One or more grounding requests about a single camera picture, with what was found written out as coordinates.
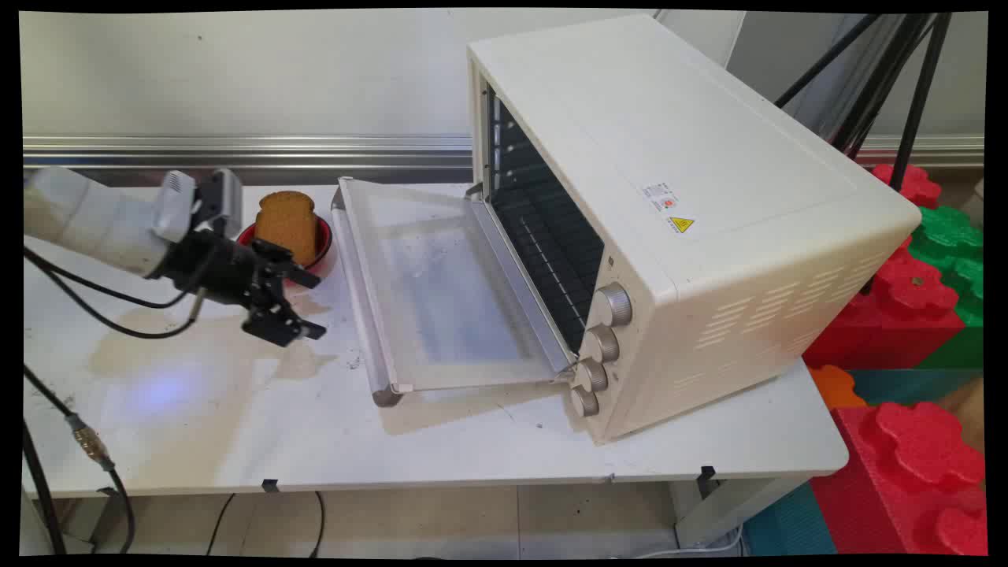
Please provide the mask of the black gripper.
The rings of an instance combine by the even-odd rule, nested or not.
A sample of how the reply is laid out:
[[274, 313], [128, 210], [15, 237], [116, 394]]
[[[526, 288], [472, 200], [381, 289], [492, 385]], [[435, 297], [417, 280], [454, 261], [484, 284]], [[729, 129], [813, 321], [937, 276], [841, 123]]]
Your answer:
[[291, 280], [306, 288], [321, 282], [317, 274], [293, 261], [287, 248], [262, 239], [242, 245], [212, 230], [191, 231], [170, 244], [167, 254], [148, 279], [167, 279], [177, 290], [198, 293], [222, 305], [239, 305], [247, 316], [246, 334], [275, 346], [287, 347], [299, 339], [318, 340], [327, 328], [303, 319], [287, 300], [284, 286], [266, 286], [267, 279]]

